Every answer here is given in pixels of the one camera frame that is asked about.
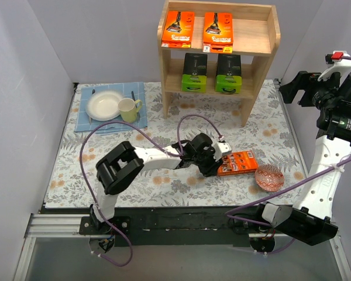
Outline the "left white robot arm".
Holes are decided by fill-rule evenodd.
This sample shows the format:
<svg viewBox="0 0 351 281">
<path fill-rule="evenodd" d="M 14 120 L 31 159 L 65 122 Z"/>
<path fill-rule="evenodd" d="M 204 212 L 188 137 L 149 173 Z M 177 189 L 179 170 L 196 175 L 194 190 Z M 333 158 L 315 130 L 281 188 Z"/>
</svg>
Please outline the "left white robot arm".
<svg viewBox="0 0 351 281">
<path fill-rule="evenodd" d="M 231 151 L 227 142 L 213 142 L 204 133 L 162 149 L 134 147 L 128 141 L 120 143 L 95 165 L 98 187 L 97 201 L 90 207 L 92 226 L 100 234 L 107 234 L 112 229 L 118 195 L 140 172 L 196 165 L 204 177 L 216 176 L 223 157 Z"/>
</svg>

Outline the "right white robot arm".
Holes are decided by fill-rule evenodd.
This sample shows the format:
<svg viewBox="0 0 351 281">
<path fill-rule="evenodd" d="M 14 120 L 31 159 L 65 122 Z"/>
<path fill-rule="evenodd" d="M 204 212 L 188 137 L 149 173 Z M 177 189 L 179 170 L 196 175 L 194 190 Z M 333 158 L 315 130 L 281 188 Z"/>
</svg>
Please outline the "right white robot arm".
<svg viewBox="0 0 351 281">
<path fill-rule="evenodd" d="M 351 159 L 351 72 L 344 81 L 333 73 L 319 81 L 317 73 L 300 71 L 292 82 L 282 85 L 280 93 L 289 104 L 299 90 L 302 107 L 320 111 L 315 155 L 300 198 L 291 206 L 261 204 L 262 212 L 253 217 L 259 232 L 274 228 L 308 245 L 335 237 L 338 227 L 331 223 L 332 204 L 344 165 Z"/>
</svg>

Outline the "green black razor box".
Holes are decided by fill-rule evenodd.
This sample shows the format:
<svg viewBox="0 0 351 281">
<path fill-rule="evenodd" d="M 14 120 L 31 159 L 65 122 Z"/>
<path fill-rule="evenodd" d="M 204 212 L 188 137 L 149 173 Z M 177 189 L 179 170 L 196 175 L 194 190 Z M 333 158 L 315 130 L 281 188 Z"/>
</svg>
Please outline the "green black razor box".
<svg viewBox="0 0 351 281">
<path fill-rule="evenodd" d="M 240 55 L 218 54 L 215 91 L 238 94 L 242 86 L 242 65 Z"/>
<path fill-rule="evenodd" d="M 185 54 L 181 79 L 181 90 L 183 92 L 206 92 L 207 58 L 206 54 Z"/>
</svg>

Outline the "orange razor box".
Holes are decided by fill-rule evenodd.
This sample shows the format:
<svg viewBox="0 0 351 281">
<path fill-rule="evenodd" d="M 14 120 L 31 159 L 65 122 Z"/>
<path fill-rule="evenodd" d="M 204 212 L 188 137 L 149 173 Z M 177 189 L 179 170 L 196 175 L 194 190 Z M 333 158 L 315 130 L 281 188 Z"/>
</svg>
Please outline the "orange razor box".
<svg viewBox="0 0 351 281">
<path fill-rule="evenodd" d="M 168 11 L 165 28 L 161 37 L 161 47 L 191 47 L 195 13 L 190 11 Z"/>
<path fill-rule="evenodd" d="M 204 16 L 202 51 L 233 52 L 233 18 L 231 13 L 207 12 Z"/>
<path fill-rule="evenodd" d="M 253 173 L 258 164 L 251 150 L 233 152 L 222 157 L 223 163 L 218 169 L 218 176 L 232 176 L 237 174 Z"/>
</svg>

